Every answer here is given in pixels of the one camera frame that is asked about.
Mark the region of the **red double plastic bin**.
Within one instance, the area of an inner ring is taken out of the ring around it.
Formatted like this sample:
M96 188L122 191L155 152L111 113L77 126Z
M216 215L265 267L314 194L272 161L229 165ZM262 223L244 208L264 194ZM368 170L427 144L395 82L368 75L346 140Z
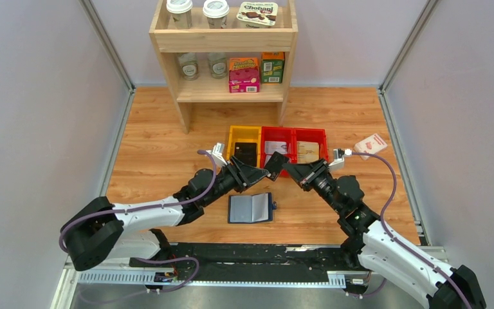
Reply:
M262 127L261 135L261 159L260 168L264 168L265 163L271 155L264 152L264 142L267 140L284 141L288 144L288 154L290 163L297 162L297 142L317 142L319 144L320 159L329 160L327 135L324 129L301 128L301 127Z

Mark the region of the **blue leather card holder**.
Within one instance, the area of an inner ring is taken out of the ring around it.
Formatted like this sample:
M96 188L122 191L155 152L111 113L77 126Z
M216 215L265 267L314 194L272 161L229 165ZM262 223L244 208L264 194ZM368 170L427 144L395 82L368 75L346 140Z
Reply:
M277 202L272 193L231 195L228 199L229 224L254 224L273 220Z

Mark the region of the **yellow plastic bin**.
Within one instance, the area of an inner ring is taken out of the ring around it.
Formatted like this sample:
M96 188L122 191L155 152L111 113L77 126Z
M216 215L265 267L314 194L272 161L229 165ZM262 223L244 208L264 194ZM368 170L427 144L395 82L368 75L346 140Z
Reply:
M258 146L257 154L258 154L258 164L257 167L260 167L260 159L261 159L261 135L262 135L262 127L261 126L230 126L229 134L228 134L228 142L226 145L226 156L227 160L233 156L234 153L234 145L236 142L253 142Z

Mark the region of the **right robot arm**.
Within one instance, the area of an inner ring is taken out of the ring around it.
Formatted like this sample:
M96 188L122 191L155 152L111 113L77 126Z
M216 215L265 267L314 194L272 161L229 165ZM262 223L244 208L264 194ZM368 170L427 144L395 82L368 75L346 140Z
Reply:
M486 308L474 271L453 267L409 242L363 201L355 176L334 178L329 164L284 164L304 191L314 190L338 214L347 235L341 260L349 269L374 271L401 288L424 308Z

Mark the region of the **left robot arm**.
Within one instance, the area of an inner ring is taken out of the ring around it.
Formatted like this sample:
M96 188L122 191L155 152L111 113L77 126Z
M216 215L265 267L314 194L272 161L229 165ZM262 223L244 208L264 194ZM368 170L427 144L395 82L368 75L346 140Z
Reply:
M148 259L155 267L171 257L157 236L137 249L127 237L155 227L186 225L204 214L205 207L230 191L244 192L270 172L232 157L222 167L200 169L178 192L145 203L111 203L105 196L91 200L60 229L59 246L69 254L75 270L89 270L112 258Z

